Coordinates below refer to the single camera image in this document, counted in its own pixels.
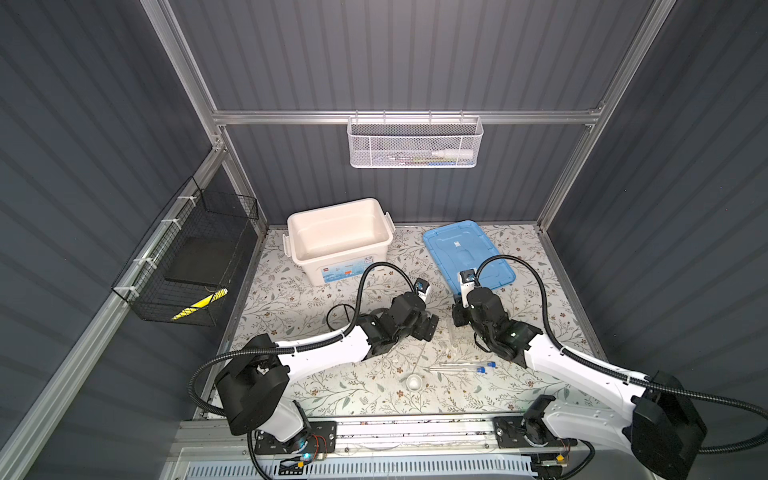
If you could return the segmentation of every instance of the table surface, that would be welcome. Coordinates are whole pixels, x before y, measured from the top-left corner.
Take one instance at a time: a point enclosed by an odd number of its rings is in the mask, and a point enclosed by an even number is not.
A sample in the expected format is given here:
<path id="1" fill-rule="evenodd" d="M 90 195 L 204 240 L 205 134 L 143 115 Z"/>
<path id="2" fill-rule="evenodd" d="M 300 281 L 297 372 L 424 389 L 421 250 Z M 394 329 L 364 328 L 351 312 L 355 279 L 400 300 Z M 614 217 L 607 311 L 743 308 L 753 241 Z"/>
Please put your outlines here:
<path id="1" fill-rule="evenodd" d="M 441 412 L 494 412 L 524 410 L 539 395 L 547 394 L 580 405 L 602 406 L 576 388 L 539 372 L 523 369 L 482 352 L 474 343 L 469 326 L 456 329 L 455 346 L 449 338 L 452 294 L 443 280 L 422 235 L 432 227 L 398 227 L 388 252 L 388 261 L 400 266 L 412 280 L 422 277 L 432 284 L 430 313 L 440 317 L 431 342 L 408 337 L 389 353 L 364 362 L 324 370 L 292 384 L 286 396 L 297 399 L 308 416 L 391 415 Z M 501 253 L 521 257 L 536 268 L 547 287 L 550 323 L 565 345 L 589 353 L 589 345 L 574 318 L 560 282 L 533 225 L 493 225 L 482 229 Z M 312 286 L 301 268 L 283 254 L 282 235 L 270 230 L 256 276 L 248 294 L 233 341 L 242 348 L 255 335 L 269 333 L 272 340 L 302 339 L 328 331 L 325 315 L 337 303 L 354 305 L 359 276 Z M 505 308 L 515 319 L 543 328 L 541 299 L 534 277 L 512 266 L 514 283 L 497 289 Z M 362 311 L 389 306 L 404 291 L 403 279 L 386 268 L 371 272 L 364 290 Z M 343 308 L 331 314 L 331 326 L 346 324 Z M 486 374 L 436 373 L 428 368 L 442 362 L 492 360 L 498 368 Z M 417 392 L 406 388 L 411 372 L 422 377 Z"/>

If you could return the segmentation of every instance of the box label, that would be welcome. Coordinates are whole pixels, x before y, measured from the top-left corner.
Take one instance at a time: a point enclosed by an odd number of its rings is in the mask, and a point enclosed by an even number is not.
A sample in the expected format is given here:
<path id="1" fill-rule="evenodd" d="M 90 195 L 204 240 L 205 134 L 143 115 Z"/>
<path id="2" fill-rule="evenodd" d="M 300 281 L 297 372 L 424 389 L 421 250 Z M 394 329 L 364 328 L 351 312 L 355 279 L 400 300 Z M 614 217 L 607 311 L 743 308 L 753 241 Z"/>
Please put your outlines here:
<path id="1" fill-rule="evenodd" d="M 373 263 L 373 255 L 325 266 L 323 268 L 323 280 L 326 283 L 330 283 L 349 276 L 362 275 L 362 272 L 371 263 Z"/>

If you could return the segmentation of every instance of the white mesh basket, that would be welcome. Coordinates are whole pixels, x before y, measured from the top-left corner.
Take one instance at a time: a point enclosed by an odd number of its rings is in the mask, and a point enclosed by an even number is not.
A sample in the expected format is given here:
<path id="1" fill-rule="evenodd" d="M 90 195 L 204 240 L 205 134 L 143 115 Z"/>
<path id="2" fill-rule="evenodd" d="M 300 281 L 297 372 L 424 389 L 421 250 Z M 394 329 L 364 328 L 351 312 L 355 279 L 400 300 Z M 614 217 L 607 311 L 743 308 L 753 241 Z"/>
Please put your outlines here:
<path id="1" fill-rule="evenodd" d="M 480 117 L 380 115 L 350 117 L 349 162 L 354 168 L 472 168 Z"/>

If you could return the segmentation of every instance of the wire mesh basket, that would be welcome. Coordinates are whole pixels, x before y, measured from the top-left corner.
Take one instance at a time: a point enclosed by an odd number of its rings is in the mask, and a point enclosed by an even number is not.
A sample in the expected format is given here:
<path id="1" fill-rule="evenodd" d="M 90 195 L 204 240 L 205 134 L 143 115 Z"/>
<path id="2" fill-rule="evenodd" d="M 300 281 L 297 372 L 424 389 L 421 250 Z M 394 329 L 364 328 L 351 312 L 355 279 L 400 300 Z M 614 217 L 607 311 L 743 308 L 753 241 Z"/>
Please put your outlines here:
<path id="1" fill-rule="evenodd" d="M 132 263 L 140 264 L 132 283 L 116 281 L 112 290 L 144 320 L 205 326 L 226 321 L 256 248 L 257 219 L 255 198 L 198 189 L 176 218 L 162 220 L 155 247 L 126 263 L 118 279 Z M 194 278 L 200 266 L 207 268 L 203 280 Z"/>
<path id="2" fill-rule="evenodd" d="M 355 168 L 472 168 L 482 123 L 464 115 L 350 117 L 349 162 Z"/>

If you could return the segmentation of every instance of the white vent grille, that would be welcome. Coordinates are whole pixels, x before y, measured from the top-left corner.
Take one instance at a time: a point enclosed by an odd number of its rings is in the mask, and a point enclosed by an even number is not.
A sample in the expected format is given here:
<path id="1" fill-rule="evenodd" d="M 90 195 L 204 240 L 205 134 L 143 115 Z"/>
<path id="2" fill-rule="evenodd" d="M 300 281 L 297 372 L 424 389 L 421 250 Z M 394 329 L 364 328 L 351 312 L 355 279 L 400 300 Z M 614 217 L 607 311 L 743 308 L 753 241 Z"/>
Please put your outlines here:
<path id="1" fill-rule="evenodd" d="M 438 475 L 517 475 L 536 477 L 531 459 L 521 455 L 473 454 L 434 455 L 382 458 L 328 458 L 310 463 L 302 474 L 278 475 L 277 460 L 260 465 L 272 478 L 388 478 L 397 476 L 426 477 Z M 248 461 L 190 462 L 187 479 L 192 480 L 260 480 Z"/>

